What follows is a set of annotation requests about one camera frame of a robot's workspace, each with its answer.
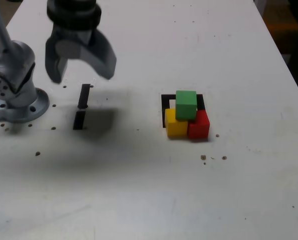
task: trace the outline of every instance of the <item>white table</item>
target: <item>white table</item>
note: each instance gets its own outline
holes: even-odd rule
[[[7,27],[56,107],[0,126],[0,240],[298,240],[298,88],[253,1],[99,4],[110,81],[80,61],[50,81],[46,1]],[[73,131],[82,83],[88,130]],[[204,96],[208,142],[166,137],[160,95],[183,89]]]

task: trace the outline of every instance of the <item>wooden block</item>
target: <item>wooden block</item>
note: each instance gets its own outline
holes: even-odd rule
[[[197,112],[197,92],[176,92],[176,119],[194,120]]]
[[[195,121],[189,122],[188,138],[206,139],[209,135],[210,122],[205,110],[198,110]]]
[[[175,119],[175,109],[165,109],[165,129],[168,137],[183,137],[187,135],[188,121]]]

